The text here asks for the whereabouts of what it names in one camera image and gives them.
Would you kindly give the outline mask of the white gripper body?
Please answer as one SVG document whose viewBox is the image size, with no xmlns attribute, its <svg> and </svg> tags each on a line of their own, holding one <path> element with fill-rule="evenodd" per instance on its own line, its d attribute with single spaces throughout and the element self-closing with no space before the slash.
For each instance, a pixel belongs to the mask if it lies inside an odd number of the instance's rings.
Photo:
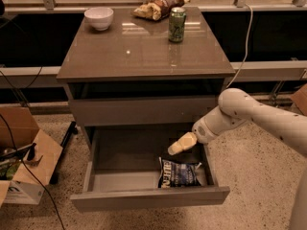
<svg viewBox="0 0 307 230">
<path fill-rule="evenodd" d="M 192 132 L 201 144 L 208 144 L 222 133 L 244 125 L 247 121 L 223 113 L 217 106 L 192 126 Z"/>
</svg>

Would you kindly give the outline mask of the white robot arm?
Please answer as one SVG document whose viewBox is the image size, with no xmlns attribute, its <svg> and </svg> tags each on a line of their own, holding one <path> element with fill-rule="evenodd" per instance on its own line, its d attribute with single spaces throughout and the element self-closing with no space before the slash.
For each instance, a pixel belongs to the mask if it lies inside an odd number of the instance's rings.
<svg viewBox="0 0 307 230">
<path fill-rule="evenodd" d="M 218 105 L 168 148 L 172 155 L 197 143 L 215 158 L 231 193 L 225 205 L 198 210 L 208 230 L 306 230 L 306 118 L 228 88 Z"/>
</svg>

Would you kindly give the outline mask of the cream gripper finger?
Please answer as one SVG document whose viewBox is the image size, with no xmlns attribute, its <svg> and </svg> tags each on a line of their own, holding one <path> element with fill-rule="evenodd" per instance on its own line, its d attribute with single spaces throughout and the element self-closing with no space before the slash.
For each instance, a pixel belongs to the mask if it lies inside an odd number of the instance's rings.
<svg viewBox="0 0 307 230">
<path fill-rule="evenodd" d="M 197 144 L 197 136 L 193 132 L 187 132 L 168 147 L 168 153 L 175 155 L 188 150 Z"/>
</svg>

